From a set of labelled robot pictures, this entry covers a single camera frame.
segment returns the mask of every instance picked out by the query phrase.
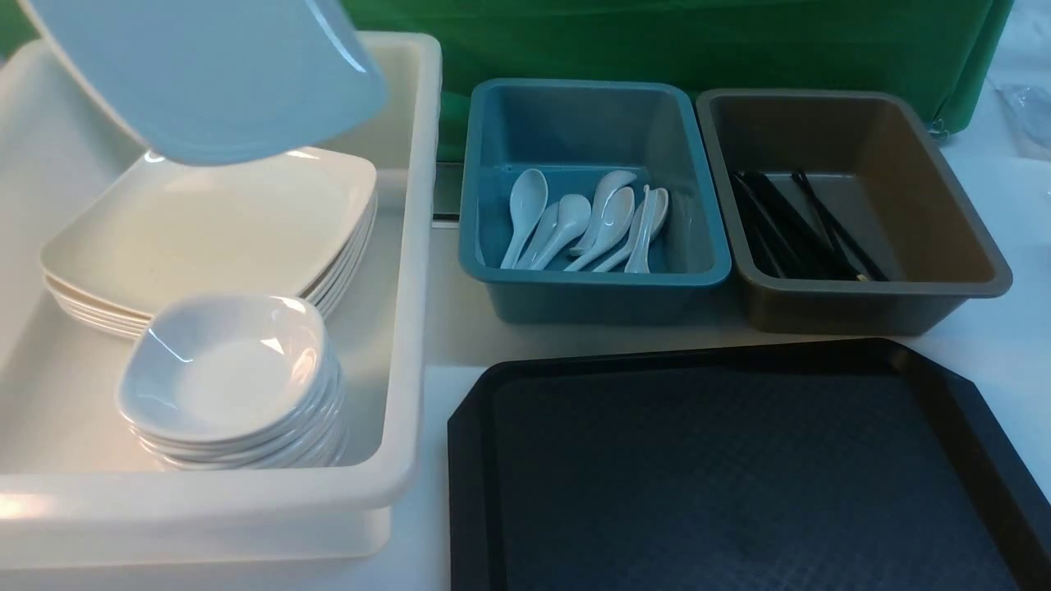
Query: blue plastic bin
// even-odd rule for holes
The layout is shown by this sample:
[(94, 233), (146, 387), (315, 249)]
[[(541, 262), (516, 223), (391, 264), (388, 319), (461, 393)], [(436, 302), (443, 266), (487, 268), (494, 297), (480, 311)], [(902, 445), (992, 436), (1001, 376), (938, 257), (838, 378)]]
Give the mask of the blue plastic bin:
[[(653, 272), (566, 272), (565, 251), (547, 270), (500, 269), (511, 242), (511, 186), (528, 168), (547, 176), (549, 204), (571, 192), (592, 199), (599, 179), (618, 168), (638, 175), (638, 202), (644, 184), (666, 188), (668, 217), (651, 247)], [(507, 322), (667, 324), (704, 305), (696, 295), (726, 279), (730, 256), (685, 93), (640, 82), (480, 84), (471, 97), (459, 258)]]

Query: white table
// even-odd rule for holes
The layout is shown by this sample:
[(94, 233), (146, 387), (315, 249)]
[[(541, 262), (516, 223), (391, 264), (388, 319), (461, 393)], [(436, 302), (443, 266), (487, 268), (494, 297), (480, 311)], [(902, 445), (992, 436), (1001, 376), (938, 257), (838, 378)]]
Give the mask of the white table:
[[(1051, 72), (1033, 82), (1051, 86)], [(990, 88), (971, 126), (944, 147), (1015, 274), (998, 300), (964, 305), (906, 344), (974, 381), (1046, 494), (1051, 493), (1051, 162), (1012, 135)], [(485, 288), (456, 261), (457, 230), (432, 230), (429, 366), (415, 483), (394, 507), (393, 533), (360, 561), (215, 564), (0, 573), (0, 588), (80, 591), (398, 591), (449, 588), (446, 421), (486, 367), (530, 358), (790, 342), (749, 329), (722, 292), (688, 328), (515, 327), (493, 314)]]

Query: black chopsticks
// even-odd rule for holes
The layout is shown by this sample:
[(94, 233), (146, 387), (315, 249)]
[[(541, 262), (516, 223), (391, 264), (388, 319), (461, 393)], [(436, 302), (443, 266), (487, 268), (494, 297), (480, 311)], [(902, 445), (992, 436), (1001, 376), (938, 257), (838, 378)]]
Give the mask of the black chopsticks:
[[(748, 248), (759, 270), (784, 279), (887, 281), (871, 257), (818, 198), (806, 174), (797, 170), (791, 179), (817, 213), (822, 233), (766, 175), (730, 175)], [(844, 244), (861, 262), (864, 272), (850, 262)]]

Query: green backdrop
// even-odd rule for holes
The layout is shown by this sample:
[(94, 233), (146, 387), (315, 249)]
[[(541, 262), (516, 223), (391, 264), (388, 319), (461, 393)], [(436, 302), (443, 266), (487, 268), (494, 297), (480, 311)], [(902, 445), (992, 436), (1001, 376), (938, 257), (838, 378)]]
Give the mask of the green backdrop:
[[(439, 159), (497, 77), (872, 89), (964, 128), (1012, 0), (343, 0), (363, 29), (429, 33), (445, 61)], [(0, 52), (35, 37), (0, 0)]]

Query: ceramic spoon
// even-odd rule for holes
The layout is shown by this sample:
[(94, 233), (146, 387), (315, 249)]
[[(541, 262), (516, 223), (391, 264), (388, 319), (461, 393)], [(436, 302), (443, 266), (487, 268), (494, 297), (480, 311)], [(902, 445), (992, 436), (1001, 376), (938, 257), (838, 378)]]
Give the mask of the ceramic spoon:
[(590, 219), (591, 203), (588, 203), (588, 198), (582, 195), (563, 197), (558, 202), (558, 226), (555, 228), (555, 233), (529, 268), (533, 270), (547, 268), (555, 254), (561, 252), (562, 248), (584, 233)]
[(570, 254), (579, 257), (595, 245), (595, 239), (598, 237), (598, 228), (602, 225), (602, 216), (605, 213), (610, 199), (613, 198), (614, 193), (637, 178), (638, 175), (628, 172), (627, 170), (614, 170), (602, 177), (602, 180), (598, 182), (598, 186), (595, 187), (595, 199), (592, 200), (592, 217), (588, 223), (588, 230), (584, 232), (584, 237), (580, 239), (580, 242), (573, 248), (570, 248)]
[(543, 177), (543, 172), (536, 168), (522, 172), (511, 187), (510, 203), (511, 226), (514, 231), (508, 251), (503, 254), (503, 262), (500, 263), (501, 269), (510, 269), (518, 262), (529, 235), (533, 233), (533, 228), (548, 206), (548, 179)]
[(627, 257), (632, 253), (632, 248), (635, 246), (635, 242), (639, 239), (639, 222), (641, 221), (642, 208), (637, 207), (635, 209), (635, 216), (632, 217), (632, 227), (627, 230), (627, 242), (625, 242), (624, 245), (621, 246), (616, 252), (610, 254), (605, 261), (599, 263), (597, 267), (592, 269), (592, 272), (604, 273), (627, 260)]
[(565, 270), (579, 271), (604, 254), (606, 250), (616, 246), (627, 233), (634, 213), (635, 190), (632, 187), (623, 187), (613, 193), (613, 198), (606, 204), (605, 211), (602, 212), (602, 222), (599, 224), (598, 236), (595, 237), (595, 245), (581, 254), (579, 259), (573, 261), (570, 266), (565, 267)]
[(667, 215), (667, 189), (648, 190), (646, 186), (646, 197), (642, 202), (642, 221), (639, 223), (639, 236), (632, 247), (632, 254), (624, 265), (626, 273), (647, 273), (650, 272), (650, 243), (660, 231), (664, 224), (664, 217)]
[(551, 237), (555, 236), (555, 226), (557, 225), (558, 204), (552, 203), (543, 210), (543, 216), (540, 216), (540, 221), (536, 224), (536, 231), (533, 232), (533, 238), (529, 241), (526, 253), (522, 254), (521, 259), (518, 259), (518, 264), (515, 265), (516, 269), (528, 269), (530, 264), (536, 261), (536, 256), (540, 253), (540, 249), (548, 244)]

